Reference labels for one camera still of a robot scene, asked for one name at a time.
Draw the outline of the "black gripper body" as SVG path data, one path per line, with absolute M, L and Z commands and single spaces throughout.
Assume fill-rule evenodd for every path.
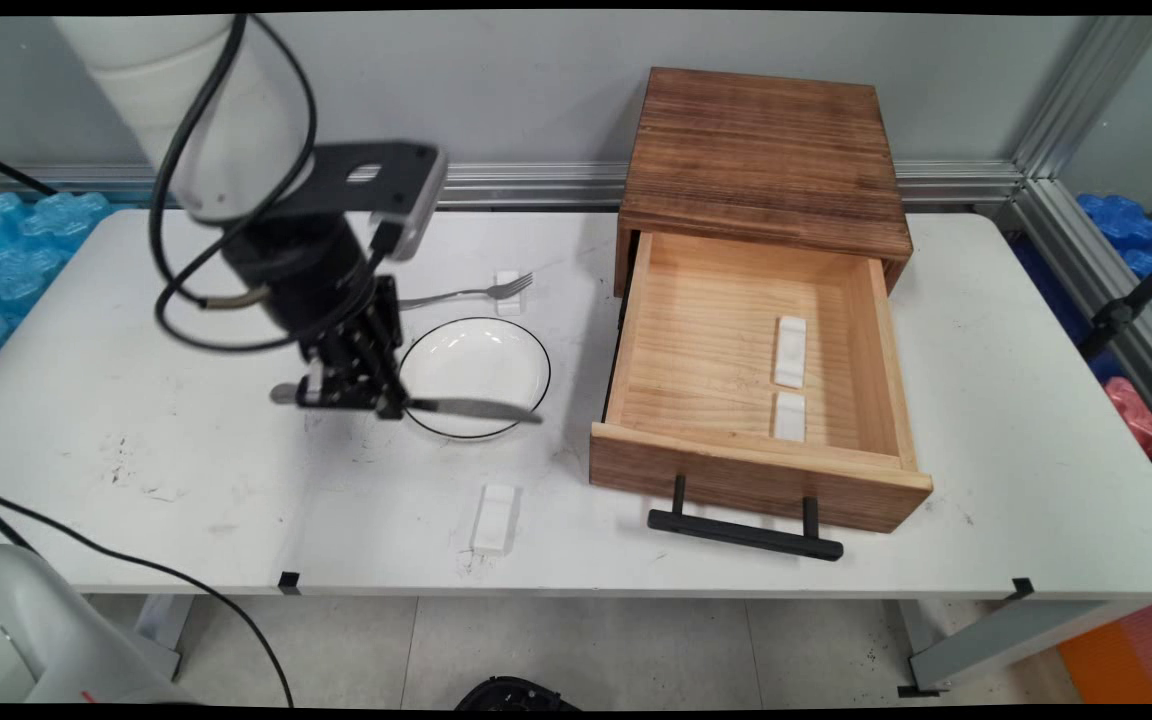
M 404 228 L 379 222 L 362 247 L 342 213 L 283 217 L 247 225 L 221 258 L 253 291 L 282 338 L 221 347 L 256 354 L 314 342 L 329 331 L 366 331 L 366 301 L 381 262 L 397 258 Z

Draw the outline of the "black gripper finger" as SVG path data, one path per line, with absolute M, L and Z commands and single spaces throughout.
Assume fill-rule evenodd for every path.
M 381 414 L 378 372 L 382 343 L 371 331 L 329 331 L 314 342 L 298 342 L 306 374 L 296 386 L 296 406 L 306 409 Z
M 376 393 L 376 415 L 385 420 L 404 418 L 408 393 L 401 381 L 396 350 L 402 329 L 397 309 L 397 287 L 393 275 L 372 275 L 366 301 L 369 382 Z

